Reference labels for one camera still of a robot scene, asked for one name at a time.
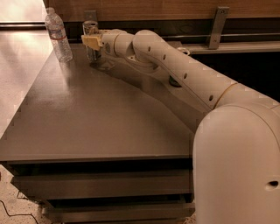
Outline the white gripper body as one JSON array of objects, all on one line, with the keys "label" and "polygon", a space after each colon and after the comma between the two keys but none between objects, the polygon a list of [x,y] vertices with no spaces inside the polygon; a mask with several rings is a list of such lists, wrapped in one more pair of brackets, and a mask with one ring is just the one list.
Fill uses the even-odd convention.
[{"label": "white gripper body", "polygon": [[102,47],[106,54],[111,56],[120,56],[123,46],[123,34],[121,30],[108,30],[101,36]]}]

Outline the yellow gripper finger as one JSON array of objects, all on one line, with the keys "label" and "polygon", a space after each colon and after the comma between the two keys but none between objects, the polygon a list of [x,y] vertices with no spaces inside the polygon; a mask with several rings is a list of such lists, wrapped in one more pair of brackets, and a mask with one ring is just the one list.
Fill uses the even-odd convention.
[{"label": "yellow gripper finger", "polygon": [[102,47],[102,36],[100,34],[82,35],[81,40],[83,45],[93,50],[99,51]]}]

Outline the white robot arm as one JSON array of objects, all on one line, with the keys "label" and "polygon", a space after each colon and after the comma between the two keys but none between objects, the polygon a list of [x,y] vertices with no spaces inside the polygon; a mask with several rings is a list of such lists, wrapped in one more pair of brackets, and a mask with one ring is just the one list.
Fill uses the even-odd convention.
[{"label": "white robot arm", "polygon": [[280,105],[167,44],[155,32],[85,35],[85,46],[163,68],[208,113],[193,142],[197,224],[280,224]]}]

